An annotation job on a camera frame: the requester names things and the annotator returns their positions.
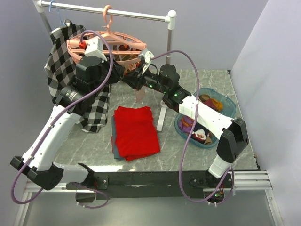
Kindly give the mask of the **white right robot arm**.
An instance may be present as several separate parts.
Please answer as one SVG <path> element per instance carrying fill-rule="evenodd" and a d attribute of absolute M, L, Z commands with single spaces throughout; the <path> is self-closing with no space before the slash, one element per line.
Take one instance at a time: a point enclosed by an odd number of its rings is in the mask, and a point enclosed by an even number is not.
<path fill-rule="evenodd" d="M 157 74 L 144 71 L 140 65 L 122 77 L 122 81 L 133 89 L 140 90 L 145 86 L 162 93 L 168 108 L 194 119 L 219 140 L 217 156 L 206 177 L 207 184 L 217 188 L 223 182 L 222 175 L 227 168 L 249 144 L 246 123 L 241 118 L 224 116 L 206 106 L 198 100 L 198 94 L 192 95 L 182 88 L 179 79 L 175 66 L 170 64 L 161 66 Z"/>

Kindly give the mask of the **navy patterned sock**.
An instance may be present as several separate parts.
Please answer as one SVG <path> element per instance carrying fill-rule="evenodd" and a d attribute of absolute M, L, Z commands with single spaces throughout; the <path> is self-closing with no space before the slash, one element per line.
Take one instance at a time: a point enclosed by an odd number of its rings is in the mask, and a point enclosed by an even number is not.
<path fill-rule="evenodd" d="M 193 131 L 191 135 L 192 139 L 204 145 L 212 144 L 211 137 L 212 137 L 211 132 L 205 132 L 204 129 L 198 129 L 196 131 Z"/>

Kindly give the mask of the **pink round sock hanger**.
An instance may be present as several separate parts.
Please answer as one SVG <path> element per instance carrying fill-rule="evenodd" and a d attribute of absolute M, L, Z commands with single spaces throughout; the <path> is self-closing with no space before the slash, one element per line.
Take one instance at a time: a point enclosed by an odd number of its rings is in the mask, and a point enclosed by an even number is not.
<path fill-rule="evenodd" d="M 106 5 L 103 12 L 103 18 L 106 25 L 106 31 L 98 31 L 106 42 L 109 44 L 115 61 L 125 67 L 126 71 L 135 69 L 139 63 L 139 53 L 147 47 L 147 44 L 139 39 L 128 34 L 110 31 L 110 26 L 113 22 L 113 16 L 107 19 L 108 10 L 112 9 L 110 5 Z M 76 35 L 66 41 L 67 50 L 75 63 L 85 55 L 85 49 L 89 41 L 95 37 L 92 33 L 87 33 L 83 36 L 84 44 L 80 44 L 80 35 Z"/>

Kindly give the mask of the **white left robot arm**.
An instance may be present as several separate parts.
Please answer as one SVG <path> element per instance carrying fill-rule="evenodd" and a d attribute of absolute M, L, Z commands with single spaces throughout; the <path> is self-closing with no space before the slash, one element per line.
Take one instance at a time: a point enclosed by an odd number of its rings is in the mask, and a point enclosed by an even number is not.
<path fill-rule="evenodd" d="M 75 75 L 56 98 L 52 113 L 36 141 L 23 156 L 14 157 L 10 164 L 45 190 L 53 189 L 60 182 L 77 182 L 83 189 L 91 188 L 94 183 L 92 169 L 82 163 L 55 163 L 54 157 L 104 86 L 121 80 L 124 70 L 110 55 L 105 58 L 82 57 L 76 64 Z"/>

